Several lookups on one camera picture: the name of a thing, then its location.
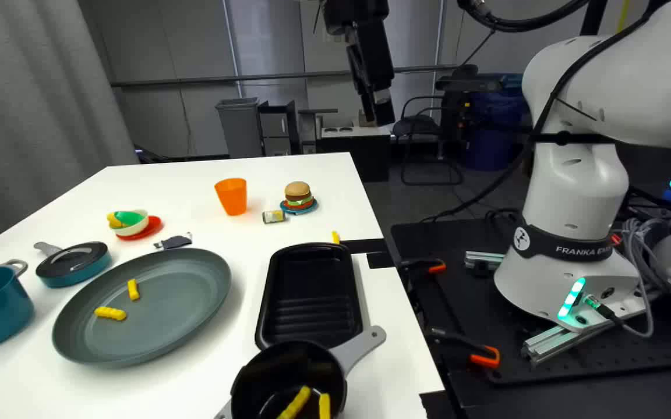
gray wall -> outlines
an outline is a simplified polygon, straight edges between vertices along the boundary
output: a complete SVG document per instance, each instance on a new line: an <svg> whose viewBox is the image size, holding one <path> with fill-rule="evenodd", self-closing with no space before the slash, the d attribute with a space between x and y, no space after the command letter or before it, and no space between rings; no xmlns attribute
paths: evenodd
<svg viewBox="0 0 671 419"><path fill-rule="evenodd" d="M648 0L634 0L637 16ZM112 82L289 75L347 69L343 42L319 24L317 0L80 0ZM531 16L560 0L488 0L500 16ZM396 68L459 65L486 35L453 0L392 0L386 35ZM602 33L612 33L621 0L611 0ZM545 45L580 30L583 11L557 26L496 35L474 62L482 73L521 73ZM433 92L437 75L399 75L396 106ZM298 106L337 106L331 120L353 120L358 95L344 79L244 82L193 88L117 90L138 144L167 156L223 153L214 111L221 98L249 95Z"/></svg>

black pot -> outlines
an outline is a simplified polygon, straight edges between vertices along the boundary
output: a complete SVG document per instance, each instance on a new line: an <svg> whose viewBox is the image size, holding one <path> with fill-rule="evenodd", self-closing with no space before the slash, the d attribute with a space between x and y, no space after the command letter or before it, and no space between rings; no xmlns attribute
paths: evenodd
<svg viewBox="0 0 671 419"><path fill-rule="evenodd" d="M313 392L310 397L329 394L331 417L337 417L347 400L344 375L385 340L386 333L373 326L331 351L311 342L272 345L237 373L232 397L216 419L275 419L300 387ZM308 411L317 411L317 402L310 400L300 417Z"/></svg>

